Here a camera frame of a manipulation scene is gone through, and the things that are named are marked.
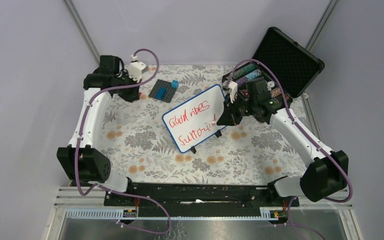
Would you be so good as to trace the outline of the blue framed whiteboard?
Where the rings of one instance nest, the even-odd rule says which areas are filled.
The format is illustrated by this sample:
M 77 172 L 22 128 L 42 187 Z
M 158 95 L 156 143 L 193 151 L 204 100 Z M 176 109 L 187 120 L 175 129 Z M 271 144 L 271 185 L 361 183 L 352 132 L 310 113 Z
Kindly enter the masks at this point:
M 208 124 L 217 121 L 223 113 L 225 94 L 220 84 L 215 84 L 162 115 L 167 128 L 180 153 L 190 151 L 214 136 L 225 125 Z

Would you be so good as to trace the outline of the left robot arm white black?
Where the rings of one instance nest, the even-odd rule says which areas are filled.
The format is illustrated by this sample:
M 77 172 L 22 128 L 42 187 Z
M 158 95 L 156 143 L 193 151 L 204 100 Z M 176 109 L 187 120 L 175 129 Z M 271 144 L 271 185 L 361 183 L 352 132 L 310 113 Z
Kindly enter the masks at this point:
M 82 196 L 89 193 L 82 189 L 82 184 L 89 184 L 91 189 L 116 193 L 116 199 L 124 206 L 134 202 L 135 192 L 128 187 L 129 179 L 112 172 L 111 160 L 97 146 L 108 104 L 114 96 L 130 103 L 137 101 L 147 68 L 136 53 L 128 66 L 118 56 L 101 55 L 99 67 L 84 78 L 77 126 L 67 146 L 59 147 L 56 152 L 63 170 Z

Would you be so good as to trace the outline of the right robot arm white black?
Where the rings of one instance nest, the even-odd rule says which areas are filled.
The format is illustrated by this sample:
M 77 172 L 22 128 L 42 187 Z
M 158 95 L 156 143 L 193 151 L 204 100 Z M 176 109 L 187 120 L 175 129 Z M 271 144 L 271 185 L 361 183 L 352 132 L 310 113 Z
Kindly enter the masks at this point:
M 243 117 L 252 116 L 277 130 L 298 153 L 306 170 L 301 176 L 282 177 L 268 184 L 267 201 L 273 206 L 281 205 L 287 197 L 304 196 L 312 202 L 322 199 L 340 202 L 331 197 L 345 188 L 351 199 L 353 188 L 348 177 L 348 156 L 334 151 L 316 138 L 290 109 L 282 87 L 280 94 L 272 96 L 267 82 L 256 78 L 246 83 L 246 90 L 239 90 L 234 81 L 227 81 L 223 89 L 228 96 L 223 102 L 223 113 L 217 120 L 219 126 L 237 126 Z

